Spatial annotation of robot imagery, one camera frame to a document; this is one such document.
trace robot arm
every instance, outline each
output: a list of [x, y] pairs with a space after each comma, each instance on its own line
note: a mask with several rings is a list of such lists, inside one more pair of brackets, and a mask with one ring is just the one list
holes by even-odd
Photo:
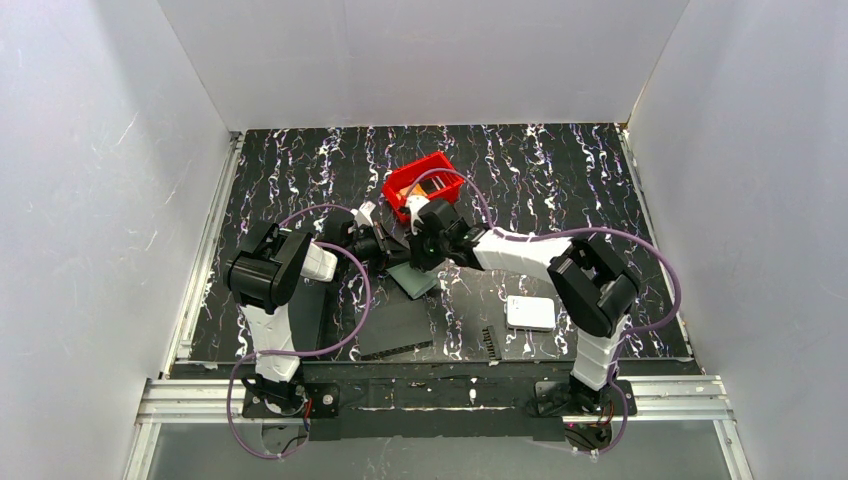
[[553, 284], [577, 326], [570, 398], [593, 411], [608, 387], [610, 368], [640, 281], [602, 235], [507, 240], [486, 225], [469, 226], [447, 201], [410, 196], [408, 237], [413, 267], [435, 268], [449, 258], [478, 270], [501, 269]]
[[[293, 351], [288, 302], [300, 277], [329, 282], [336, 256], [312, 242], [307, 233], [265, 223], [250, 231], [242, 251], [228, 262], [227, 286], [250, 327], [257, 351]], [[256, 373], [273, 382], [288, 382], [298, 357], [259, 356]]]

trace floor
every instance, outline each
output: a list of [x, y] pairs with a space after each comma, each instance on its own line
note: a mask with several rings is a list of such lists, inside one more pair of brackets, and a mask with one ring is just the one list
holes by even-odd
[[[545, 233], [584, 225], [611, 226], [649, 239], [648, 225], [634, 189], [619, 134], [612, 124], [466, 125], [251, 130], [245, 135], [224, 226], [206, 285], [189, 358], [195, 362], [234, 362], [252, 350], [250, 335], [221, 281], [223, 263], [250, 226], [280, 221], [318, 203], [356, 207], [378, 203], [379, 215], [395, 234], [391, 210], [380, 196], [391, 172], [434, 151], [443, 151], [470, 175], [495, 210], [496, 223], [519, 232]], [[457, 203], [467, 219], [479, 221], [479, 203], [464, 191]], [[296, 227], [320, 230], [323, 217]], [[641, 274], [644, 288], [633, 323], [661, 318], [670, 307], [668, 289], [656, 260], [641, 248], [612, 240]], [[428, 294], [422, 322], [428, 322], [431, 347], [388, 357], [386, 361], [445, 362], [484, 360], [481, 330], [494, 326], [505, 359], [570, 360], [576, 331], [557, 302], [557, 328], [548, 334], [507, 330], [507, 294], [556, 298], [548, 284], [494, 271], [445, 268], [441, 288]], [[409, 301], [388, 278], [372, 279], [375, 307]], [[325, 306], [321, 345], [350, 332], [362, 306], [362, 279], [350, 276], [337, 301]], [[677, 322], [631, 337], [627, 357], [689, 357]], [[357, 344], [327, 359], [357, 361]]]

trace red basket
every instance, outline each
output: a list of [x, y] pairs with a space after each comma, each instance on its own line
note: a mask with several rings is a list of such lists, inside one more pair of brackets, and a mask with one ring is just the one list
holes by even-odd
[[[448, 157], [446, 157], [444, 153], [436, 152], [427, 155], [424, 158], [419, 158], [409, 165], [404, 165], [398, 168], [389, 175], [389, 178], [386, 179], [386, 183], [383, 184], [383, 195], [386, 197], [386, 200], [389, 201], [389, 205], [392, 206], [392, 210], [395, 211], [395, 215], [402, 223], [409, 223], [409, 215], [404, 215], [400, 211], [400, 208], [406, 205], [406, 197], [401, 195], [401, 190], [411, 186], [412, 182], [414, 182], [419, 175], [433, 168], [449, 168], [451, 170], [456, 170], [453, 165], [451, 165], [450, 161], [448, 161]], [[437, 172], [432, 175], [428, 175], [426, 178], [432, 177], [438, 177], [441, 179], [445, 186], [428, 194], [427, 198], [430, 200], [434, 198], [444, 198], [452, 204], [456, 202], [459, 198], [459, 187], [465, 183], [465, 180], [463, 180], [462, 177], [445, 172]]]

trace white panel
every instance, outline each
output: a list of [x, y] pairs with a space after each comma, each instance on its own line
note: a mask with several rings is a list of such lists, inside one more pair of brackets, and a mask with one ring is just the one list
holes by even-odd
[[571, 237], [526, 243], [501, 238], [490, 230], [483, 234], [478, 242], [473, 250], [474, 256], [485, 270], [506, 270], [551, 283], [551, 276], [548, 274], [551, 260], [568, 250]]
[[756, 478], [848, 470], [846, 85], [844, 2], [691, 2], [631, 123]]
[[0, 478], [120, 478], [228, 133], [155, 0], [0, 30]]
[[[262, 350], [294, 351], [289, 322], [289, 306], [277, 307], [272, 315], [251, 305], [239, 307], [250, 328], [253, 348]], [[300, 366], [300, 357], [282, 355], [259, 355], [256, 373], [273, 382], [288, 382]]]
[[618, 322], [610, 337], [596, 337], [577, 328], [577, 358], [571, 370], [574, 378], [595, 391], [607, 384], [612, 357], [621, 341], [625, 323], [623, 320]]
[[302, 277], [318, 280], [319, 282], [329, 282], [333, 279], [336, 273], [336, 265], [339, 259], [331, 252], [323, 248], [309, 244], [309, 249], [306, 251], [306, 258], [303, 259], [303, 267], [300, 269]]
[[626, 121], [686, 0], [160, 0], [247, 128]]

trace small white object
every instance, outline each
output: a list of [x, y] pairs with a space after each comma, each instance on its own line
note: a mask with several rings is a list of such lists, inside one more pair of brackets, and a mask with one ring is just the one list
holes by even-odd
[[270, 410], [273, 413], [276, 413], [277, 415], [283, 414], [282, 408], [280, 408], [277, 404], [269, 402], [268, 400], [265, 400], [265, 408], [267, 408], [268, 410]]
[[371, 212], [377, 208], [377, 205], [370, 200], [366, 200], [359, 208], [354, 208], [351, 210], [353, 213], [354, 221], [356, 222], [356, 226], [361, 227], [363, 225], [374, 226], [374, 221], [371, 220]]
[[338, 262], [335, 255], [310, 242], [300, 275], [319, 282], [329, 282], [333, 279]]
[[556, 328], [554, 301], [550, 298], [507, 296], [506, 326], [522, 330], [552, 331]]
[[415, 226], [415, 223], [419, 220], [418, 211], [428, 203], [430, 203], [430, 200], [421, 195], [410, 195], [406, 197], [406, 208], [409, 209], [410, 218], [409, 225], [412, 227], [413, 235], [418, 235], [418, 227]]

